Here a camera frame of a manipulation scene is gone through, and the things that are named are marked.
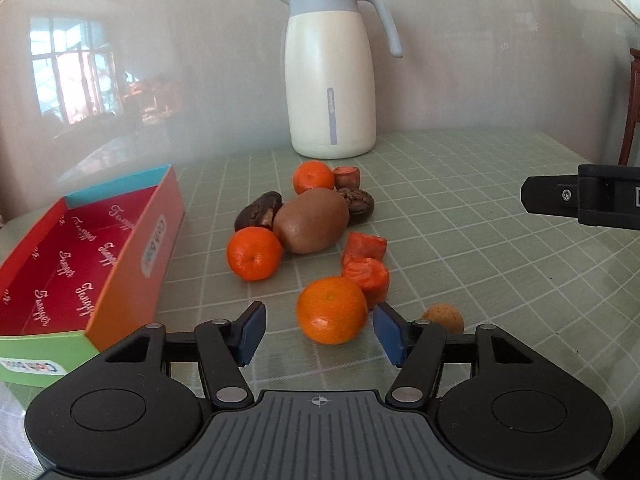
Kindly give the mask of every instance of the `white wall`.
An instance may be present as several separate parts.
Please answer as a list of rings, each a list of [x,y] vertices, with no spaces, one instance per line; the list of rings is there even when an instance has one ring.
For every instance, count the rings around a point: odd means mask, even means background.
[[[612,0],[385,0],[404,46],[392,58],[362,13],[378,131],[536,128],[594,162],[618,158],[629,47],[640,30]],[[28,18],[108,25],[123,70],[165,73],[186,108],[142,129],[125,121],[52,145],[39,118]],[[161,162],[288,142],[278,0],[7,0],[0,4],[0,208],[9,218],[61,193]]]

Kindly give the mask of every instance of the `grooved gray plate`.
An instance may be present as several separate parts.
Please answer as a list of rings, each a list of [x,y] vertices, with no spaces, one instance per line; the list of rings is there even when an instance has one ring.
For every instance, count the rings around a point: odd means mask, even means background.
[[[453,456],[423,416],[387,409],[374,392],[271,391],[257,406],[215,416],[187,453],[138,478],[497,479]]]

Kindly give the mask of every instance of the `small round fruit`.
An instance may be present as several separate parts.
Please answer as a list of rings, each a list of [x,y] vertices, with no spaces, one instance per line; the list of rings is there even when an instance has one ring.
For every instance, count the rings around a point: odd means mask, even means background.
[[[315,187],[333,189],[334,185],[334,172],[319,160],[303,162],[293,174],[293,189],[297,194]]]
[[[278,269],[282,253],[282,245],[272,231],[264,227],[245,227],[229,240],[226,261],[243,280],[255,282],[268,278]]]
[[[465,321],[462,319],[462,314],[448,303],[436,303],[430,306],[420,316],[420,319],[428,319],[434,323],[439,323],[450,334],[462,334],[465,331]]]
[[[355,338],[367,321],[367,300],[347,278],[333,276],[309,284],[298,296],[296,317],[313,341],[339,345]]]

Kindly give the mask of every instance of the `screw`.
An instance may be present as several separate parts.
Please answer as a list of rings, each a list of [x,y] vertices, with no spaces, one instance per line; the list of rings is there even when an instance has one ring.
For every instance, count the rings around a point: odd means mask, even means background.
[[[391,396],[398,402],[417,402],[422,398],[422,392],[412,386],[401,386],[393,390]]]
[[[220,388],[216,392],[216,397],[222,402],[229,402],[230,404],[233,402],[241,402],[245,400],[248,393],[244,388],[239,388],[238,386],[227,386],[226,388]]]

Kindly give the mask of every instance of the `wooden chair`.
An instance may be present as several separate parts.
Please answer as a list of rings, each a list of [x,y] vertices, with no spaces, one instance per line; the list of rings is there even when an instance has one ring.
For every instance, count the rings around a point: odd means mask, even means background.
[[[629,109],[626,112],[625,137],[622,139],[622,149],[618,164],[626,166],[629,162],[631,144],[634,141],[636,123],[640,123],[640,50],[631,49],[634,60],[631,62],[631,85],[629,89]]]

